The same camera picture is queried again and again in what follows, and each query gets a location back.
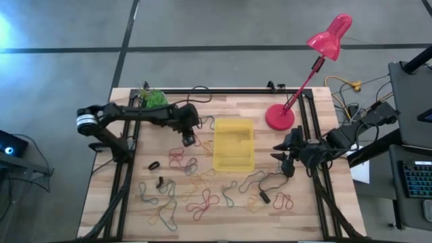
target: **concrete floor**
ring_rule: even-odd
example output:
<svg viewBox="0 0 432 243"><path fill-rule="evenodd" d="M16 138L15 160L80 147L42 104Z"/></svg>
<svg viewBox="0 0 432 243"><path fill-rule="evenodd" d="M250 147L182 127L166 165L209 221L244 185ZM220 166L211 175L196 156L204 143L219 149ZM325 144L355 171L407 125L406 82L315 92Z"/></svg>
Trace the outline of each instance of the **concrete floor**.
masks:
<svg viewBox="0 0 432 243"><path fill-rule="evenodd" d="M0 48L121 47L132 2L2 0ZM422 51L386 44L432 40L432 18L420 0L141 0L129 46L304 45L342 12L354 19L343 44L383 49L342 50L311 86L322 86L329 75L363 82L386 75L389 62ZM264 86L268 80L300 86L316 57L310 50L128 53L118 86L137 87L143 80L164 87ZM76 109L106 103L118 59L119 53L0 54L0 129L33 137L55 168L52 193L37 187L25 193L7 242L75 237L95 156L87 148L90 139L76 132ZM360 93L346 91L347 103L369 106L388 80L367 84ZM331 81L332 91L340 85ZM382 94L389 91L388 86ZM395 127L382 128L380 135ZM417 229L391 231L389 200L359 196L359 202L374 239L428 242L432 237Z"/></svg>

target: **yellow plastic bin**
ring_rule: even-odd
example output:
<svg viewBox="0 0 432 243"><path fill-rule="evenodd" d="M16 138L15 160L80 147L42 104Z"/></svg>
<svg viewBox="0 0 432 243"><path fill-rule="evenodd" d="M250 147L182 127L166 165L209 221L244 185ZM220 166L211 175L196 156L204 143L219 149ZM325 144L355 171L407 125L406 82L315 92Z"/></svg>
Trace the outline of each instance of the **yellow plastic bin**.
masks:
<svg viewBox="0 0 432 243"><path fill-rule="evenodd" d="M254 168L252 120L216 119L213 169L224 172L250 172Z"/></svg>

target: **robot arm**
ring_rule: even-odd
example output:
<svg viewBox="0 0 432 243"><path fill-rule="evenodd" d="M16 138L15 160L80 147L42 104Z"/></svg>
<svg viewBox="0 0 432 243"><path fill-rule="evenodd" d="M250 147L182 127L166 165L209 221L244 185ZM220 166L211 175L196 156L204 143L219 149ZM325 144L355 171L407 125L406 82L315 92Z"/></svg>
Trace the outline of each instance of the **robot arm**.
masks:
<svg viewBox="0 0 432 243"><path fill-rule="evenodd" d="M162 127L169 126L173 131L182 133L184 146L190 146L196 142L192 127L200 123L198 111L192 104L186 104L180 108L177 105L131 108L108 103L77 110L76 124L80 134L94 136L106 144L112 150L116 160L131 159L127 142L117 138L107 129L111 122L117 120L148 121Z"/></svg>
<svg viewBox="0 0 432 243"><path fill-rule="evenodd" d="M281 170L287 177L294 176L294 160L300 160L308 171L308 176L313 179L315 190L327 203L334 213L341 226L351 238L363 238L348 220L342 215L336 204L327 194L318 176L318 165L337 159L351 149L353 144L358 144L358 135L371 127L382 126L396 122L397 113L388 103L377 103L360 120L352 122L348 126L342 126L330 130L318 141L304 141L302 126L292 129L290 134L285 136L283 143L274 146L278 151L289 151L287 156L284 152L271 154L272 157L282 161Z"/></svg>

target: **red desk lamp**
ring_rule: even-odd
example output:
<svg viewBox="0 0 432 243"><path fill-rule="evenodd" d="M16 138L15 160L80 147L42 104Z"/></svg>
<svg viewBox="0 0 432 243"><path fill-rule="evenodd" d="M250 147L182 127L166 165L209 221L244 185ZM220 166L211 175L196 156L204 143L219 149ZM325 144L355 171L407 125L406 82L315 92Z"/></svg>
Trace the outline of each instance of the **red desk lamp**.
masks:
<svg viewBox="0 0 432 243"><path fill-rule="evenodd" d="M324 63L324 58L328 57L333 61L338 59L340 52L340 39L350 28L351 23L351 16L342 13L333 20L325 32L318 33L307 41L307 44L320 52L322 56L318 57L304 84L300 89L298 89L296 94L285 103L285 105L276 104L268 108L265 113L265 121L270 128L278 131L291 128L294 123L294 112L291 110L292 105L297 101L298 96L302 93L309 80L311 80L313 75L319 71Z"/></svg>

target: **wooden tabletop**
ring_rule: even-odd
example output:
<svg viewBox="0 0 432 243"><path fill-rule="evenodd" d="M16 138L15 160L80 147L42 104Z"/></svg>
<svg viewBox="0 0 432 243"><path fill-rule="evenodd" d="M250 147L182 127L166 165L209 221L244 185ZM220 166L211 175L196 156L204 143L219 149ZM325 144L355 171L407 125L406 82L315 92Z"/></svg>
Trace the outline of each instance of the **wooden tabletop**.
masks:
<svg viewBox="0 0 432 243"><path fill-rule="evenodd" d="M330 90L324 87L312 88L319 125L324 134L332 128L338 126L333 101ZM127 105L130 89L115 88L111 94L111 101L118 105ZM205 100L206 95L193 95L194 99ZM169 102L185 99L184 94L169 94ZM274 103L285 103L284 94L224 94L213 95L210 103L194 103L200 116L214 115L215 118L242 118L251 119L254 126L254 152L256 173L263 170L265 173L275 172L278 162L270 156L273 153L273 146L280 144L284 136L289 132L277 132L271 130L265 123L264 114L266 109ZM293 107L296 120L293 127L302 124L300 108L298 104ZM309 124L312 124L310 111L308 113ZM109 130L119 136L123 128L122 121L116 121L109 125ZM312 136L315 135L313 127L310 125ZM194 129L202 144L209 141L212 144L213 130L211 120L203 124L202 129ZM208 149L202 146L190 146L184 148L184 157L180 162L182 166L187 164L191 158L196 158L198 169L194 175L187 176L185 171L169 166L169 150L182 147L181 134L173 132L171 128L160 128L147 122L142 122L140 135L137 145L137 153L130 188L128 212L124 228L124 240L322 240L315 202L313 183L307 177L304 166L300 162L295 162L296 172L287 184L280 189L268 191L267 195L271 202L266 205L259 196L258 184L250 185L245 193L240 193L238 187L246 177L252 173L222 173L210 171L212 169L212 156L207 154ZM96 157L94 167L98 167L110 160L111 153L99 153ZM159 161L161 167L149 171L147 167L153 161ZM108 206L111 194L112 181L114 177L115 163L110 163L96 172L90 180L84 210L81 218L78 236L83 236L99 220ZM337 206L345 215L347 220L361 234L366 234L365 227L358 206L357 196L352 182L350 169L346 160L338 159L334 161L330 169L331 181ZM167 193L161 194L155 188L159 176L163 176L165 182L173 180L175 182L175 196L170 198ZM260 179L257 177L249 178L252 180ZM270 177L263 184L269 187L281 184L285 178ZM227 207L225 197L222 195L223 187L229 187L231 182L236 181L235 188L226 190L226 195L233 202L233 207ZM139 184L146 184L144 199L157 198L157 205L150 202L143 202ZM192 209L194 205L186 206L190 203L203 203L203 191L208 188L211 195L219 197L219 202L210 205L202 214L195 215L187 209ZM279 208L282 204L282 196L275 200L278 192L283 192L290 196L291 202L285 207ZM173 214L173 221L177 225L176 231L171 231L160 220L158 207L166 205L160 210L161 217L168 222L168 226L174 230L176 227L169 219L173 210L170 209L177 202L177 207ZM210 203L216 203L217 198L212 196ZM331 217L329 210L326 210L327 221L331 235L333 235ZM117 220L114 220L113 231L117 229Z"/></svg>

